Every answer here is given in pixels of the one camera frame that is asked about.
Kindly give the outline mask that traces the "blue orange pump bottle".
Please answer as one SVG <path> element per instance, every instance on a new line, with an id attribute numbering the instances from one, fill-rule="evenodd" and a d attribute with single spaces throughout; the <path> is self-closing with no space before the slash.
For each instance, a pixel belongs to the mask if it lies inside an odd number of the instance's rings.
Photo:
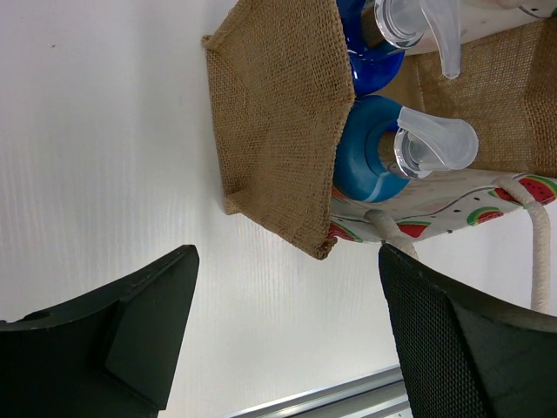
<path id="1" fill-rule="evenodd" d="M 356 100 L 336 151 L 333 185 L 347 198 L 379 203 L 412 180 L 466 169 L 476 159 L 474 128 L 380 95 Z"/>

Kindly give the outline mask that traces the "dark blue pump bottle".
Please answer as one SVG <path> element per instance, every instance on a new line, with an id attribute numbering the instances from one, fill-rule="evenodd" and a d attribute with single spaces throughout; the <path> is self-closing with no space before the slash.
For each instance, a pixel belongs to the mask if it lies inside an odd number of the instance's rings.
<path id="1" fill-rule="evenodd" d="M 364 1 L 338 1 L 340 20 L 357 96 L 386 87 L 397 75 L 405 52 L 429 30 L 440 54 L 443 76 L 460 74 L 459 1 L 375 1 L 372 17 L 379 39 L 369 44 L 362 22 Z"/>

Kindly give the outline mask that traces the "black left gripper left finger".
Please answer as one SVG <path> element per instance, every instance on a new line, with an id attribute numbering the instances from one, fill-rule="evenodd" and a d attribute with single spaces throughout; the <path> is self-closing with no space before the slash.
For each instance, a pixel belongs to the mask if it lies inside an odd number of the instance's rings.
<path id="1" fill-rule="evenodd" d="M 4 417 L 155 417 L 167 408 L 199 268 L 181 246 L 1 324 Z"/>

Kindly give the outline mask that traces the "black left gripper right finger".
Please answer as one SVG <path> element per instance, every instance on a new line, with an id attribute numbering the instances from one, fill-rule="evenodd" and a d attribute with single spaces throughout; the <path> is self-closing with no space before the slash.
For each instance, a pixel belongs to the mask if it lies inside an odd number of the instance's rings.
<path id="1" fill-rule="evenodd" d="M 379 276 L 415 417 L 554 417 L 556 319 L 438 273 L 394 246 Z"/>

